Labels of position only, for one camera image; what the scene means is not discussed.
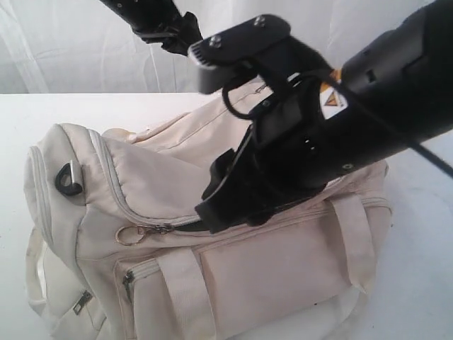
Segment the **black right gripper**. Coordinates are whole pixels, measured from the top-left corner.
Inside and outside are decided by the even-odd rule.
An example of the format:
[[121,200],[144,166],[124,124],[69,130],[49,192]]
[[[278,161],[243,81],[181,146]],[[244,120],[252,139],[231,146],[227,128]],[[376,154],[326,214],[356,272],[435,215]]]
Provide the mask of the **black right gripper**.
[[[272,95],[269,107],[256,106],[239,150],[211,164],[196,213],[212,234],[304,202],[374,163],[375,123],[358,99],[327,74],[298,80],[285,99]],[[320,104],[322,81],[349,103],[330,118]]]

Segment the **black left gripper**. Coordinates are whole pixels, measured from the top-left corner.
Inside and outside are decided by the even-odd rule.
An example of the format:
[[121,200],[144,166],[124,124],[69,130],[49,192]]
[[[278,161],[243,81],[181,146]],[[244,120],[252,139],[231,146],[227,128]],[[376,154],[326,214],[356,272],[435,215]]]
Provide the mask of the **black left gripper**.
[[146,44],[161,43],[171,54],[188,56],[191,45],[203,39],[195,15],[180,13],[173,1],[101,0]]

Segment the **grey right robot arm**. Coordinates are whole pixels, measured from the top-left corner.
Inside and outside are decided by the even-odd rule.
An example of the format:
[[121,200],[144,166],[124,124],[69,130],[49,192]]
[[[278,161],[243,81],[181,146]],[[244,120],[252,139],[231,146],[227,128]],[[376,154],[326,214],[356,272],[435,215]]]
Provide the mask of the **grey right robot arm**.
[[203,94],[250,122],[219,156],[196,212],[216,234],[261,225],[330,181],[452,129],[452,2],[434,1],[350,58],[336,76],[289,24],[261,15],[190,47]]

